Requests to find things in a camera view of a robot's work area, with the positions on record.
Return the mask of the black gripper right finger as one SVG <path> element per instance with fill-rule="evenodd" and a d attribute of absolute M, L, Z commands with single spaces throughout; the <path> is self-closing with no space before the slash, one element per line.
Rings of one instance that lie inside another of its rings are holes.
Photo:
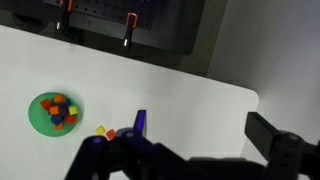
<path fill-rule="evenodd" d="M 267 161 L 262 180 L 298 180 L 300 174 L 320 180 L 319 145 L 278 130 L 257 112 L 249 112 L 245 135 Z"/>

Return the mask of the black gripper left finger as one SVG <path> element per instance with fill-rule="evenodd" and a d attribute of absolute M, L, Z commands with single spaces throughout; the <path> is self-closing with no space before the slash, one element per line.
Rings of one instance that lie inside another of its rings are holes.
<path fill-rule="evenodd" d="M 119 171 L 129 180 L 187 180 L 184 159 L 135 129 L 122 129 L 111 141 L 103 136 L 86 138 L 65 180 L 109 180 Z"/>

